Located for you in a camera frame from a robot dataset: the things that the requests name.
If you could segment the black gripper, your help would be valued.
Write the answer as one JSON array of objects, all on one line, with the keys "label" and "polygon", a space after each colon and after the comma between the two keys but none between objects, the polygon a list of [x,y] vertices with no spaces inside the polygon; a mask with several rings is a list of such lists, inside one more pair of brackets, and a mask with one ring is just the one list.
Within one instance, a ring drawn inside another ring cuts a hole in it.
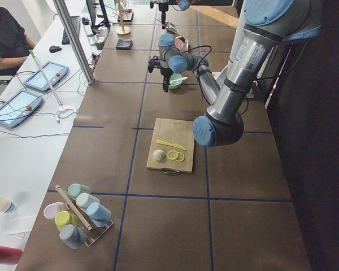
[{"label": "black gripper", "polygon": [[170,77],[172,76],[172,70],[170,68],[160,67],[160,73],[163,78],[163,90],[167,93],[170,84]]},{"label": "black gripper", "polygon": [[161,12],[162,29],[166,28],[166,12],[168,11],[168,2],[159,3],[159,11]]}]

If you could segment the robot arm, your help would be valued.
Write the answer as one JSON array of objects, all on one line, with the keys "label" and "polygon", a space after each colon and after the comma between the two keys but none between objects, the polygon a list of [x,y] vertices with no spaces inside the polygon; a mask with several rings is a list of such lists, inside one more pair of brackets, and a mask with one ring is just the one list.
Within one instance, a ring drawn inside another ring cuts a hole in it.
[{"label": "robot arm", "polygon": [[192,71],[209,103],[195,119],[195,141],[203,147],[237,142],[244,124],[238,109],[273,47],[309,40],[320,32],[323,1],[244,1],[228,65],[218,78],[201,56],[182,53],[171,34],[159,38],[154,65],[167,91],[170,76]]},{"label": "robot arm", "polygon": [[[197,1],[191,0],[178,0],[176,4],[178,5],[180,11],[187,10],[190,5],[196,3]],[[150,8],[153,8],[154,5],[158,5],[158,10],[161,13],[160,22],[162,25],[162,29],[166,28],[166,12],[169,10],[170,1],[169,0],[158,0],[158,1],[150,1]]]}]

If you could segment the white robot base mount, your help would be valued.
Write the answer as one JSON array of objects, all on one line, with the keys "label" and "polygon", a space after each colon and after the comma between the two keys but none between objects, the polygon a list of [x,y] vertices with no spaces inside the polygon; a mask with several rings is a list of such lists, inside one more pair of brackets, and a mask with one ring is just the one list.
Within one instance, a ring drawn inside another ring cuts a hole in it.
[{"label": "white robot base mount", "polygon": [[238,51],[242,45],[242,42],[244,40],[245,34],[244,34],[244,25],[246,24],[246,19],[243,13],[241,13],[237,29],[234,35],[234,40],[232,43],[232,48],[229,55],[228,64],[222,69],[221,72],[213,72],[212,75],[214,76],[216,82],[220,87],[225,84],[226,86],[234,86],[235,90],[245,90],[245,88],[241,85],[239,85],[236,82],[236,78],[230,78],[232,75],[228,75],[231,72],[238,72],[236,69],[237,62],[235,61],[235,58],[238,54]]}]

